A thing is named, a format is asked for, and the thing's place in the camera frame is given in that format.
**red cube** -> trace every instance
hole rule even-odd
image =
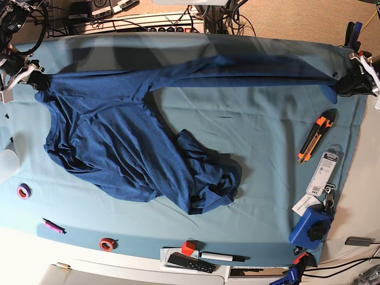
[[[189,241],[185,242],[181,247],[181,252],[188,257],[192,255],[195,250],[195,245]]]

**white tag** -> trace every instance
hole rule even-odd
[[[109,10],[111,10],[111,7],[110,7],[110,6],[108,6],[108,7],[104,7],[104,8],[102,8],[102,9],[99,9],[99,10],[96,10],[96,11],[93,11],[92,14],[93,14],[93,15],[99,15],[99,14],[104,13],[104,12],[107,12],[107,11],[109,11]]]
[[[296,205],[294,205],[292,210],[302,217],[307,208],[318,204],[321,204],[321,202],[317,198],[313,195],[306,194]]]
[[[319,165],[314,172],[313,178],[306,189],[307,194],[317,197],[322,195],[337,162],[338,156],[336,154],[328,151],[323,153]]]

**tape roll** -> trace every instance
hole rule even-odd
[[[31,190],[28,185],[23,183],[17,188],[17,194],[21,199],[26,200],[29,199]]]
[[[99,246],[103,251],[111,252],[113,251],[113,245],[115,241],[113,239],[101,239]]]

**light blue cloth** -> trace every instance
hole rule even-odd
[[[147,69],[252,49],[300,56],[335,78],[349,67],[348,49],[201,34],[72,37],[45,42],[34,57],[41,60],[46,73],[57,73]],[[175,132],[188,129],[206,147],[232,154],[242,166],[242,184],[233,204],[187,216],[165,197],[146,204],[113,199],[57,166],[43,149],[50,114],[34,100],[34,93],[29,86],[18,85],[15,102],[0,106],[1,147],[13,137],[22,164],[18,174],[0,185],[0,226],[93,249],[99,249],[101,238],[118,239],[116,253],[147,258],[158,258],[161,247],[195,239],[200,250],[247,255],[251,258],[244,265],[251,266],[292,263],[288,237],[299,216],[291,208],[305,194],[322,152],[332,144],[341,145],[344,151],[331,179],[341,192],[366,101],[364,96],[355,96],[339,98],[332,105],[318,86],[163,88],[154,92],[152,100]],[[315,157],[297,165],[297,153],[312,124],[332,107],[338,109],[336,122]],[[16,194],[20,183],[32,188],[27,201]],[[44,227],[39,223],[42,217],[64,227],[67,234]],[[321,246],[314,252],[317,259],[320,253]]]

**blue t-shirt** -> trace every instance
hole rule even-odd
[[[149,202],[165,195],[188,214],[233,202],[240,177],[188,131],[167,131],[145,95],[168,86],[321,85],[336,80],[292,57],[216,56],[148,71],[50,76],[36,99],[52,114],[45,150],[67,172],[112,197]]]

